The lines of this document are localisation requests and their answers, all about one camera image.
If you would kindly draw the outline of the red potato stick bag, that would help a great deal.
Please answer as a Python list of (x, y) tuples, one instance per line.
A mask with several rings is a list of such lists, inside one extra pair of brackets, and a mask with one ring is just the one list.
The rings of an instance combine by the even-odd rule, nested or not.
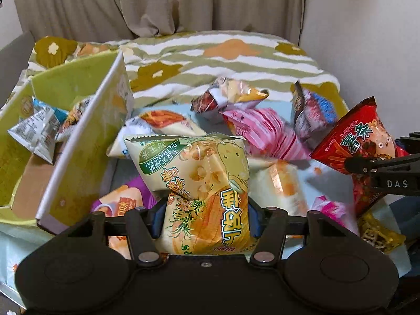
[(348, 174), (348, 158), (394, 159), (409, 153), (398, 146), (377, 114), (374, 97), (353, 107), (312, 151), (311, 158)]

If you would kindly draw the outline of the green yellow chip bag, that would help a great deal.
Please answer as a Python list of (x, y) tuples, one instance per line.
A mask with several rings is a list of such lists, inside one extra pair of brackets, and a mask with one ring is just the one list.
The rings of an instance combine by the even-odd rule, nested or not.
[(139, 135), (126, 137), (125, 146), (153, 196), (167, 199), (156, 240), (162, 252), (229, 255), (255, 248), (243, 138)]

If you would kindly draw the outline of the chip bag with cartoon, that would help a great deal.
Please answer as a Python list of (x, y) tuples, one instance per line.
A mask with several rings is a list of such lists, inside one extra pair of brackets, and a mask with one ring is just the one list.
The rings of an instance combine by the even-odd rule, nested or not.
[(65, 142), (69, 139), (78, 125), (78, 122), (81, 120), (91, 99), (93, 99), (92, 95), (87, 96), (73, 105), (73, 108), (69, 111), (68, 116), (56, 134), (56, 142)]

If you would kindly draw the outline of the blue white snack bag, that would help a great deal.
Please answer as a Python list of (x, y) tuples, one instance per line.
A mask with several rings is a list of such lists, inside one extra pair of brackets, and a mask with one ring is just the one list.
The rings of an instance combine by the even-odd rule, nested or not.
[(32, 154), (53, 163), (56, 136), (68, 111), (32, 97), (33, 114), (8, 130), (9, 135)]

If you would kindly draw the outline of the purple snack bag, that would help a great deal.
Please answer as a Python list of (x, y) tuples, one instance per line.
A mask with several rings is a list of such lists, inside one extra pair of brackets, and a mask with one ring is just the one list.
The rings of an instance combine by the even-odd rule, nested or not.
[[(142, 178), (137, 176), (94, 201), (90, 211), (92, 213), (102, 212), (107, 218), (124, 218), (127, 211), (136, 208), (149, 210), (156, 204), (156, 198)], [(110, 233), (111, 235), (108, 236), (109, 248), (120, 253), (125, 259), (131, 260), (126, 230), (122, 222), (112, 223)]]

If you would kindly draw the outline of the cream cake snack bag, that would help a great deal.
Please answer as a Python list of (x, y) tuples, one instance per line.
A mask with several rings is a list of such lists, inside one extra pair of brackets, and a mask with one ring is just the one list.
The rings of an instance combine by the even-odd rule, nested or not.
[(298, 178), (298, 167), (280, 159), (248, 157), (248, 195), (261, 207), (284, 209), (305, 216), (308, 205)]

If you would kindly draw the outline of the yellow gold snack bag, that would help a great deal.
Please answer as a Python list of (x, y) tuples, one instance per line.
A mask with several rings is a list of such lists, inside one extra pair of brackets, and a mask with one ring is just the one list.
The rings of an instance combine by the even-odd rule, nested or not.
[(366, 212), (357, 221), (360, 238), (384, 254), (402, 246), (406, 236), (382, 225), (371, 212)]

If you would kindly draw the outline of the small pink white bag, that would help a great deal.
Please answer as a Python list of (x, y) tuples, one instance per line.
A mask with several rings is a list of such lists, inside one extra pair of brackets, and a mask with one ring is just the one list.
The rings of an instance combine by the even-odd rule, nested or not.
[(310, 210), (320, 211), (323, 215), (347, 228), (355, 235), (360, 235), (353, 205), (332, 201), (326, 195), (322, 195), (315, 198)]

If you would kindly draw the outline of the pink striped snack bag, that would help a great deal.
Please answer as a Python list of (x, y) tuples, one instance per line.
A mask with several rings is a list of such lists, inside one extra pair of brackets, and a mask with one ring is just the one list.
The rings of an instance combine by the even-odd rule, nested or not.
[(271, 108), (232, 109), (221, 113), (232, 134), (246, 140), (251, 156), (308, 160), (310, 154), (294, 129)]

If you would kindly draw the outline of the white orange fries bag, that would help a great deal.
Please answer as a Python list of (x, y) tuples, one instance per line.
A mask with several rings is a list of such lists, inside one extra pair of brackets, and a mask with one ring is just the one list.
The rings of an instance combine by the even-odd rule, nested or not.
[(114, 142), (107, 149), (107, 156), (129, 159), (124, 139), (129, 136), (168, 134), (176, 136), (205, 136), (206, 132), (190, 117), (158, 109), (143, 112), (128, 119), (118, 132)]

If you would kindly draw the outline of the brown yellow snack bag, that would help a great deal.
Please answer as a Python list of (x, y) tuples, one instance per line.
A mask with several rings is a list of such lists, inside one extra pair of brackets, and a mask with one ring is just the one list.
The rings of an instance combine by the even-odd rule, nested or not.
[(192, 100), (190, 110), (210, 115), (230, 109), (247, 109), (268, 97), (268, 90), (260, 90), (243, 80), (218, 77), (202, 95)]

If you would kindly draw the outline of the green cardboard box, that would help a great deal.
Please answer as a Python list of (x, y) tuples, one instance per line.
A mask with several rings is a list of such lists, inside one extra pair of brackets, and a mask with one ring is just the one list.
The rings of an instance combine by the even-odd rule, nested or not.
[(133, 103), (120, 51), (28, 78), (1, 108), (1, 222), (58, 234), (87, 216)]

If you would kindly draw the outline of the green striped floral quilt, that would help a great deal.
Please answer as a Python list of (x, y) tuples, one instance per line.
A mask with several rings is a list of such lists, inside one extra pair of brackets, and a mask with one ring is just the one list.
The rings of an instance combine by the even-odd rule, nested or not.
[(191, 102), (217, 77), (267, 89), (270, 101), (289, 102), (296, 81), (332, 102), (339, 116), (348, 107), (340, 83), (294, 43), (265, 33), (184, 31), (170, 36), (105, 43), (46, 36), (37, 41), (14, 89), (49, 68), (102, 52), (122, 51), (137, 106)]

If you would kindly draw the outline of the grey bed headboard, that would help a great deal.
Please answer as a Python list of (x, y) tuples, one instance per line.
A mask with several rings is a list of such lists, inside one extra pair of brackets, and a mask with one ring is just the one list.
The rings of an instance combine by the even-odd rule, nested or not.
[(28, 67), (28, 59), (34, 46), (30, 31), (23, 33), (0, 51), (0, 103), (3, 105), (19, 80), (22, 70)]

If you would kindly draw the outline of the beige curtain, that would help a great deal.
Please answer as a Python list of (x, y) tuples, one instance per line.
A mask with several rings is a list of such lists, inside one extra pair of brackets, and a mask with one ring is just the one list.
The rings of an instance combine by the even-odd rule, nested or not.
[(303, 0), (14, 0), (35, 39), (113, 41), (182, 31), (254, 31), (297, 42)]

